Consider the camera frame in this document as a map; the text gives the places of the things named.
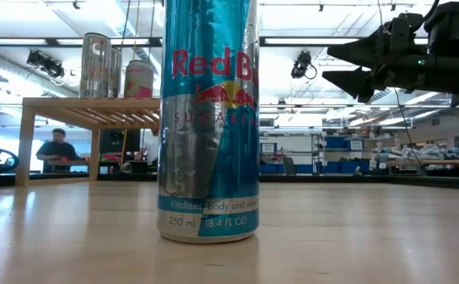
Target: wooden table leg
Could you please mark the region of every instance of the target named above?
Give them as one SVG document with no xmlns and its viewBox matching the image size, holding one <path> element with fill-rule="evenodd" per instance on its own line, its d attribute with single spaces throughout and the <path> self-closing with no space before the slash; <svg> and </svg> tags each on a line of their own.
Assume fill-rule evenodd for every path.
<svg viewBox="0 0 459 284">
<path fill-rule="evenodd" d="M 16 170 L 16 186 L 26 186 L 30 179 L 30 159 L 32 157 L 34 128 L 35 111 L 29 106 L 23 106 L 19 133 L 19 166 Z"/>
<path fill-rule="evenodd" d="M 89 180 L 96 181 L 100 170 L 100 130 L 93 130 L 91 135 L 91 158 L 89 159 Z"/>
</svg>

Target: wooden floor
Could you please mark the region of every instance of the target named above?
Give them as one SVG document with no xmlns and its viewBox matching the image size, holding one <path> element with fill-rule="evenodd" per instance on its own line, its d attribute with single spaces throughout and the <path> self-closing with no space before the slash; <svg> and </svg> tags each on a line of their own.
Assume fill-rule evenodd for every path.
<svg viewBox="0 0 459 284">
<path fill-rule="evenodd" d="M 183 245 L 155 183 L 0 189 L 0 283 L 459 283 L 459 190 L 262 184 L 255 237 Z"/>
</svg>

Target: silver can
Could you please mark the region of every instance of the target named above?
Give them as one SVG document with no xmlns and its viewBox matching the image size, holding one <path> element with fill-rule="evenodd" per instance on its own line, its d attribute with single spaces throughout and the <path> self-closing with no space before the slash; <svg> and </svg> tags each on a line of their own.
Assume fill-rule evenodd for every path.
<svg viewBox="0 0 459 284">
<path fill-rule="evenodd" d="M 122 52 L 114 47 L 110 52 L 110 98 L 119 98 L 119 93 L 121 92 L 121 71 Z"/>
<path fill-rule="evenodd" d="M 109 95 L 110 53 L 112 43 L 104 35 L 90 32 L 84 35 L 81 98 L 106 98 Z"/>
<path fill-rule="evenodd" d="M 166 1 L 157 227 L 211 244 L 259 224 L 258 2 L 199 2 Z"/>
<path fill-rule="evenodd" d="M 154 67 L 150 62 L 132 60 L 126 67 L 125 98 L 151 98 Z"/>
</svg>

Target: black chair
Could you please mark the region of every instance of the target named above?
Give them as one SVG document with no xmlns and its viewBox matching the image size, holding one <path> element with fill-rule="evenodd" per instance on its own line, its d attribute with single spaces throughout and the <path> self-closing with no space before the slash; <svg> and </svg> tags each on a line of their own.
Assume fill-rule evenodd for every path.
<svg viewBox="0 0 459 284">
<path fill-rule="evenodd" d="M 288 176 L 296 175 L 296 167 L 294 166 L 293 159 L 289 157 L 284 157 L 282 158 L 282 163 L 284 164 L 285 175 L 288 175 Z"/>
</svg>

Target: blue and silver can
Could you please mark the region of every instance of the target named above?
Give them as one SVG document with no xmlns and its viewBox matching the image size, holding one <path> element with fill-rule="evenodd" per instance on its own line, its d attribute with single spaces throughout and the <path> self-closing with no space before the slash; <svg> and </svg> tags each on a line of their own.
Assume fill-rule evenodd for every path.
<svg viewBox="0 0 459 284">
<path fill-rule="evenodd" d="M 213 244 L 259 223 L 257 0 L 166 0 L 157 226 Z"/>
</svg>

